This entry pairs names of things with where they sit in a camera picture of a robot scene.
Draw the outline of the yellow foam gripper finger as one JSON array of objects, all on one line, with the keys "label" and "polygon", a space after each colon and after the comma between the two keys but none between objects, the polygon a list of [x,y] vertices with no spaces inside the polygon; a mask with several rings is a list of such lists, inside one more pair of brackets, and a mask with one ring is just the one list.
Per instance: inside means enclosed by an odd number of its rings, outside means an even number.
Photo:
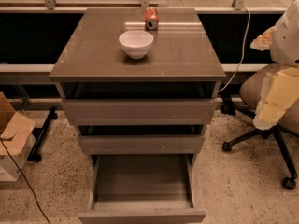
[{"label": "yellow foam gripper finger", "polygon": [[299,98],[299,69],[290,67],[267,73],[263,79],[261,99],[255,110],[253,125],[269,130]]},{"label": "yellow foam gripper finger", "polygon": [[270,50],[274,32],[274,26],[268,28],[266,31],[264,31],[261,35],[259,35],[251,42],[250,47],[258,51]]}]

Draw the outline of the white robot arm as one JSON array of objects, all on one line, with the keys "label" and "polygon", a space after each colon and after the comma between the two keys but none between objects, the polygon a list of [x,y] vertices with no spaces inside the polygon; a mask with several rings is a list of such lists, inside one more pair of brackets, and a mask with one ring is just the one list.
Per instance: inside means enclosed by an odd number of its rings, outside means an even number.
[{"label": "white robot arm", "polygon": [[260,51],[269,49],[274,62],[287,66],[274,75],[267,74],[263,80],[253,124],[260,130],[268,130],[299,98],[299,0],[294,0],[276,24],[255,38],[250,47]]}]

